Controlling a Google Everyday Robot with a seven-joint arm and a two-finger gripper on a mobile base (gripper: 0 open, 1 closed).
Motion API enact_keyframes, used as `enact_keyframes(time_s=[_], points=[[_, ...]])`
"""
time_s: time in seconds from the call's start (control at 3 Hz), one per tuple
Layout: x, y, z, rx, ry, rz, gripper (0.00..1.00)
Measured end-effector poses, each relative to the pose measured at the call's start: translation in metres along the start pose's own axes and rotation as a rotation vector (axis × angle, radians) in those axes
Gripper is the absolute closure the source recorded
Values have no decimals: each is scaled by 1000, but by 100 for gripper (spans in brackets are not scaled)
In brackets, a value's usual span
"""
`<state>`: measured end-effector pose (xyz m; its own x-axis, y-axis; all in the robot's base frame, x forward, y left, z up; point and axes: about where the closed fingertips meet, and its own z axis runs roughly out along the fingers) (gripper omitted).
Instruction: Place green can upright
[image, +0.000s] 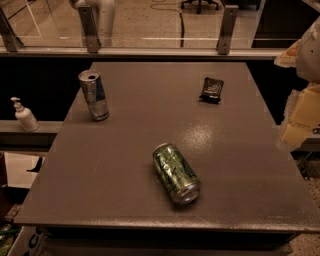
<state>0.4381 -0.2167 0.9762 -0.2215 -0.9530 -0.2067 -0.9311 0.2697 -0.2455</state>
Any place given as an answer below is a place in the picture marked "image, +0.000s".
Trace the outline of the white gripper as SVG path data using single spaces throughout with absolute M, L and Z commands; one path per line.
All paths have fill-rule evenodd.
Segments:
M 292 90 L 288 96 L 284 120 L 280 124 L 277 147 L 294 151 L 320 125 L 320 17 L 303 34 L 274 60 L 283 68 L 295 68 L 308 86 L 302 91 Z

